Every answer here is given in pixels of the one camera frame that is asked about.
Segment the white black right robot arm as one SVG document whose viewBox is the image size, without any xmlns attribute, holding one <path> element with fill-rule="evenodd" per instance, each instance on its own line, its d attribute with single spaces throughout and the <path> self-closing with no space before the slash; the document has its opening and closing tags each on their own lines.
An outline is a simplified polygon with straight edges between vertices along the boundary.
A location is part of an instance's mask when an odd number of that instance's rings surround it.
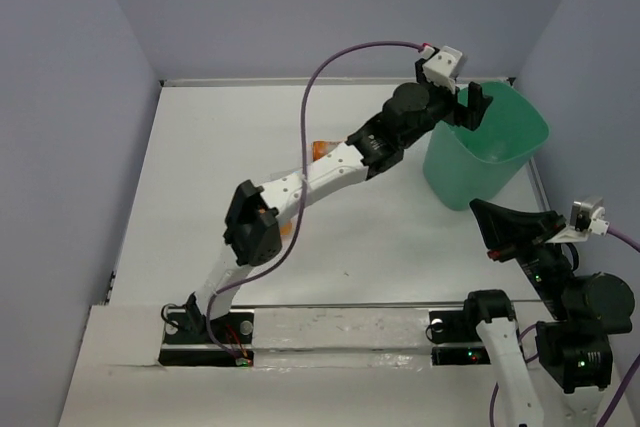
<svg viewBox="0 0 640 427">
<path fill-rule="evenodd" d="M 480 199 L 470 208 L 488 257 L 516 261 L 553 318 L 536 325 L 541 366 L 565 395 L 606 389 L 613 368 L 609 338 L 631 332 L 635 297 L 615 275 L 577 272 L 576 243 L 614 231 L 602 199 L 575 202 L 569 217 L 520 212 Z"/>
</svg>

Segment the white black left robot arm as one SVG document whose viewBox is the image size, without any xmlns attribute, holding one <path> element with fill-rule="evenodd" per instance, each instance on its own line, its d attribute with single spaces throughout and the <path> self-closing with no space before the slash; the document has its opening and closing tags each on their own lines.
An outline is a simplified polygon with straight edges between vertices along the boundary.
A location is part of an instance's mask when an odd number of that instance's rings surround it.
<svg viewBox="0 0 640 427">
<path fill-rule="evenodd" d="M 219 335 L 221 317 L 251 270 L 282 259 L 281 227 L 302 210 L 388 171 L 441 121 L 476 130 L 493 99 L 475 82 L 466 93 L 466 102 L 460 103 L 452 72 L 419 61 L 415 81 L 396 87 L 381 111 L 331 152 L 275 181 L 260 186 L 242 182 L 224 219 L 221 256 L 185 303 L 189 333 L 201 342 Z"/>
</svg>

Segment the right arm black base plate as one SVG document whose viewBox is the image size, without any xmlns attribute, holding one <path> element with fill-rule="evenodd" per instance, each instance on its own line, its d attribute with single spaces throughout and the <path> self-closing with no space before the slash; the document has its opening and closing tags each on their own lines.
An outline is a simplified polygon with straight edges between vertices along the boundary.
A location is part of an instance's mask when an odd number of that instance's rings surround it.
<svg viewBox="0 0 640 427">
<path fill-rule="evenodd" d="M 462 310 L 429 312 L 425 336 L 433 366 L 490 365 L 486 347 Z"/>
</svg>

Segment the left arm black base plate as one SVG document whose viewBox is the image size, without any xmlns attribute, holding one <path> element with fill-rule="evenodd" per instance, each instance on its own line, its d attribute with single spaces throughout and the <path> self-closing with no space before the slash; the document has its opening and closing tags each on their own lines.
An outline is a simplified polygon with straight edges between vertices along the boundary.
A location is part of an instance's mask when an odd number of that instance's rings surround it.
<svg viewBox="0 0 640 427">
<path fill-rule="evenodd" d="M 165 367 L 252 367 L 254 362 L 254 312 L 231 310 L 211 322 L 210 330 L 221 344 L 211 341 L 208 331 L 189 329 L 184 308 L 168 304 L 161 311 L 164 332 L 158 362 Z"/>
</svg>

